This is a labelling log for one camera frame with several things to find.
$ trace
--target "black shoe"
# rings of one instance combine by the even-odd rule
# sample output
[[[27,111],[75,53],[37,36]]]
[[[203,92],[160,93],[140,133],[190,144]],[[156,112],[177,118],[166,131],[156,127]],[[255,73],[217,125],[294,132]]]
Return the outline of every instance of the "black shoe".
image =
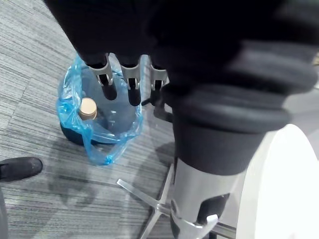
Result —
[[[12,182],[37,175],[43,164],[35,157],[8,158],[0,161],[0,182]]]

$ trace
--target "striped carpet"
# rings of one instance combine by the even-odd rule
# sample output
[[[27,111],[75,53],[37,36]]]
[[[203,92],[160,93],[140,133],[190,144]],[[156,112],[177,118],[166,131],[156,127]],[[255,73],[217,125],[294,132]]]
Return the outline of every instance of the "striped carpet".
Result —
[[[68,142],[55,114],[56,88],[75,52],[40,0],[0,0],[0,160],[38,156],[43,172],[2,183],[10,239],[137,238],[149,208],[116,185],[156,196],[172,161],[169,123],[144,110],[143,133],[120,160],[97,167]],[[162,218],[151,238],[172,238]]]

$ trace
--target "metal bracket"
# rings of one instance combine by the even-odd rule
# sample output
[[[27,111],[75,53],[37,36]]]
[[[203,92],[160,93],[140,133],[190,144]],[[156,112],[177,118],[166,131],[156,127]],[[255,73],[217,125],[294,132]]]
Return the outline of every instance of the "metal bracket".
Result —
[[[165,85],[167,82],[167,71],[166,70],[159,70],[155,69],[151,64],[151,72],[150,72],[150,79],[151,79],[151,89],[152,91],[155,90],[155,82],[162,81],[161,86]]]
[[[97,77],[101,86],[104,85],[103,82],[101,81],[101,78],[100,78],[100,76],[102,76],[102,75],[106,75],[106,78],[108,80],[108,85],[110,86],[113,84],[113,73],[112,73],[112,68],[111,68],[111,64],[109,61],[109,55],[107,54],[105,57],[106,57],[107,63],[103,68],[96,69],[96,68],[92,68],[90,66],[89,66],[89,68],[94,73],[94,75]]]
[[[138,63],[137,66],[135,67],[125,67],[121,65],[121,70],[122,70],[122,74],[123,74],[123,78],[126,81],[126,84],[128,86],[128,89],[131,89],[130,83],[129,83],[129,79],[130,78],[134,78],[135,79],[135,89],[139,89],[140,88],[140,80],[141,80],[141,72],[140,72],[140,62]]]

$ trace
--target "gold bottle cap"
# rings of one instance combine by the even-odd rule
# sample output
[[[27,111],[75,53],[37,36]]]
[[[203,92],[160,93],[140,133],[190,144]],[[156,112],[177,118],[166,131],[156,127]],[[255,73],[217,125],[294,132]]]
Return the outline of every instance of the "gold bottle cap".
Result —
[[[91,98],[83,98],[79,109],[79,116],[82,120],[94,120],[97,115],[97,106]]]

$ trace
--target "floor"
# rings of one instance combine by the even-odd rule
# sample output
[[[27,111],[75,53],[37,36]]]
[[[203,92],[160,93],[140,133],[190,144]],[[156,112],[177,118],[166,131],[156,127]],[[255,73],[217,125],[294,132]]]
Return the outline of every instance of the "floor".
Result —
[[[68,142],[55,113],[57,86],[75,51],[41,0],[0,0],[0,160],[38,156],[43,172],[2,183],[10,239],[133,239],[149,208],[121,178],[156,197],[172,162],[169,123],[144,110],[143,133],[115,164],[97,167]],[[172,238],[162,218],[151,238]]]

